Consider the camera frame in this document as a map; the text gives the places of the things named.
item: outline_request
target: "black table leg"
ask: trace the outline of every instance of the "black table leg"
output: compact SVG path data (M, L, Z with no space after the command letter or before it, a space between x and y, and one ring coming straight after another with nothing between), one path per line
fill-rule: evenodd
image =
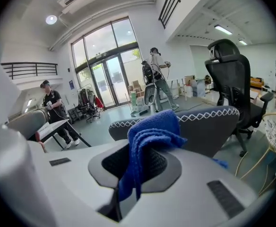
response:
M73 130L73 132L77 135L77 137L81 139L82 142L84 142L88 147L92 147L89 143L87 143L87 142L80 136L80 134L77 133L77 131L70 125L69 122L66 122L66 123L67 123L67 124L69 125L69 127Z
M58 142L58 140L55 138L55 136L54 136L54 135L52 135L52 136L53 136L54 140L57 142L57 144L59 144L59 146L60 146L62 149L64 149L64 147L62 147L62 145Z

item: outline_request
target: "white sneaker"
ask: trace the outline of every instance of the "white sneaker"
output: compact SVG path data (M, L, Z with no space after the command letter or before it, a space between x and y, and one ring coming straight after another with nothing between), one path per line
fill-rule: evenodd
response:
M75 143L75 146L79 145L80 139L75 140L74 143Z
M67 144L67 149L69 149L73 143L74 143L74 141L71 140L70 143Z
M176 110L177 108L179 108L179 104L176 104L176 106L174 108L172 108L172 109Z

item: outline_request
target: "rattan chair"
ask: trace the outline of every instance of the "rattan chair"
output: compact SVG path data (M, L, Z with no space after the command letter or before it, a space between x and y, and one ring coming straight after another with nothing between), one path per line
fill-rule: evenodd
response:
M249 174L265 158L265 156L269 153L269 151L272 151L272 152L276 153L276 112L275 113L267 113L267 114L263 115L262 119L263 119L264 125L265 125L265 135L266 135L267 140L269 142L268 148L265 151L265 153L263 154L263 156L260 158L260 160L247 173L245 173L241 177L241 179L244 178L245 176L247 176L247 174ZM243 158L241 159L241 161L238 164L236 175L238 174L239 167L240 167L241 162L243 161ZM266 167L265 181L263 183L263 186L262 186L261 190L259 191L260 195L266 189L268 189L268 187L270 187L272 182L276 179L276 176L275 176L275 178L267 185L267 187L264 188L264 186L266 184L266 181L267 181L267 175L268 175L268 165Z

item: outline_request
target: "white t-shirt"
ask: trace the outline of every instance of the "white t-shirt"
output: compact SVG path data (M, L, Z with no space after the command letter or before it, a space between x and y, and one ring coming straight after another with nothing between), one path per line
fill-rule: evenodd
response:
M158 71L160 74L162 74L159 66L165 65L165 63L159 54L150 55L149 58L147 58L147 63L152 68L153 74L155 73L155 71Z

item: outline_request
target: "chair wheel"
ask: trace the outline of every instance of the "chair wheel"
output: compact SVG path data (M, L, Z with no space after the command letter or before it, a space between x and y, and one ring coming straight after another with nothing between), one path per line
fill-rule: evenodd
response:
M241 152L240 152L240 157L245 156L246 153L247 153L247 151L245 151L245 150L241 151Z

